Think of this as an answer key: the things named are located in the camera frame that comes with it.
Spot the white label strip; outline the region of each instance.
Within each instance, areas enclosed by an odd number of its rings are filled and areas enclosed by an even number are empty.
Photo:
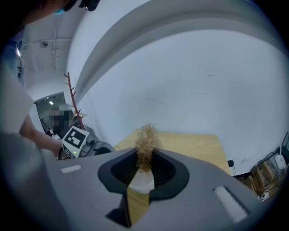
[[[247,216],[246,211],[235,200],[235,198],[225,189],[225,187],[215,188],[214,193],[234,223],[243,220]]]
[[[76,170],[79,170],[79,169],[81,169],[80,165],[74,165],[74,166],[71,166],[71,167],[62,168],[61,171],[62,171],[62,173],[65,174],[65,173],[76,171]]]

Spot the electronic device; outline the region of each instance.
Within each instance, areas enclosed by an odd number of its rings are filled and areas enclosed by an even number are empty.
[[[285,169],[286,168],[286,162],[284,160],[284,157],[282,156],[282,145],[280,145],[280,153],[279,155],[275,156],[275,161],[279,169]]]
[[[273,172],[279,176],[282,174],[283,172],[283,169],[279,169],[279,167],[277,166],[277,163],[276,163],[276,160],[275,160],[275,157],[277,156],[278,154],[274,154],[272,157],[270,157],[270,159],[268,160],[268,163],[269,165],[271,166]]]
[[[88,11],[94,11],[97,8],[99,2],[100,0],[82,0],[79,7],[85,7]]]
[[[63,150],[70,158],[78,158],[89,132],[72,126],[62,139]]]
[[[233,167],[234,166],[234,161],[233,160],[228,161],[228,165],[229,165],[229,167]]]

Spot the ceiling pipe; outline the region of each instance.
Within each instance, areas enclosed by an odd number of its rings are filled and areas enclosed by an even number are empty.
[[[32,45],[32,44],[37,44],[37,43],[41,43],[41,42],[65,42],[65,41],[71,41],[71,38],[49,38],[49,39],[41,39],[41,40],[36,40],[36,41],[32,41],[32,42],[27,42],[27,43],[24,43],[22,45],[22,47],[26,47],[26,46],[29,46],[29,45]]]
[[[57,30],[58,30],[58,24],[59,21],[61,19],[61,14],[58,16],[57,18],[57,23],[56,23],[56,28],[55,28],[55,32],[54,32],[54,42],[53,42],[53,55],[54,55],[54,70],[56,70],[56,53],[55,53],[55,49],[56,49],[56,38],[57,38]]]

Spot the power outlet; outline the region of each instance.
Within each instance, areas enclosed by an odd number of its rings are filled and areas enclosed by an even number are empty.
[[[229,167],[233,167],[234,166],[234,161],[228,161],[228,165],[229,165]]]

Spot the wooden table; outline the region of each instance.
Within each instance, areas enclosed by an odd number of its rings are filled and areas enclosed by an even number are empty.
[[[137,139],[135,130],[124,138],[114,148],[119,151],[135,146]],[[222,149],[219,138],[216,135],[191,135],[159,132],[158,138],[161,141],[162,149],[210,162],[230,174],[228,162]],[[139,194],[130,188],[127,189],[127,200],[132,225],[149,208],[149,194]]]

